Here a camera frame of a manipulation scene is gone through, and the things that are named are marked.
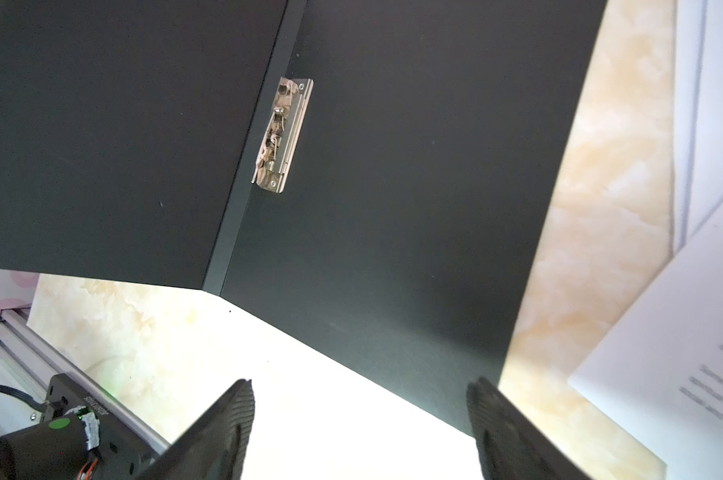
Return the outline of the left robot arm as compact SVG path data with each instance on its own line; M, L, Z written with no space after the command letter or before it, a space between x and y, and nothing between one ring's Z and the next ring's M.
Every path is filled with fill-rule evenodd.
M0 392L0 479L135 479L162 445L107 395L52 376L35 408Z

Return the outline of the blue folder with black inside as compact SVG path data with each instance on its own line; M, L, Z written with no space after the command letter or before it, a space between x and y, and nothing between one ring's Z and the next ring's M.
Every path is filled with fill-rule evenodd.
M469 432L601 1L0 1L0 269L203 290ZM314 82L281 194L281 78Z

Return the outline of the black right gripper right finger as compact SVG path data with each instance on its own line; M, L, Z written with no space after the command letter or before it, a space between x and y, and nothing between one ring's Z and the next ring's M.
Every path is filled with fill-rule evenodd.
M489 380L469 383L467 411L485 479L589 480Z

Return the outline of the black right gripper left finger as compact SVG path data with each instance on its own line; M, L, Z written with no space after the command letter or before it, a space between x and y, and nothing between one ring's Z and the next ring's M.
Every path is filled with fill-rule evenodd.
M137 478L239 480L254 414L252 384L238 380Z

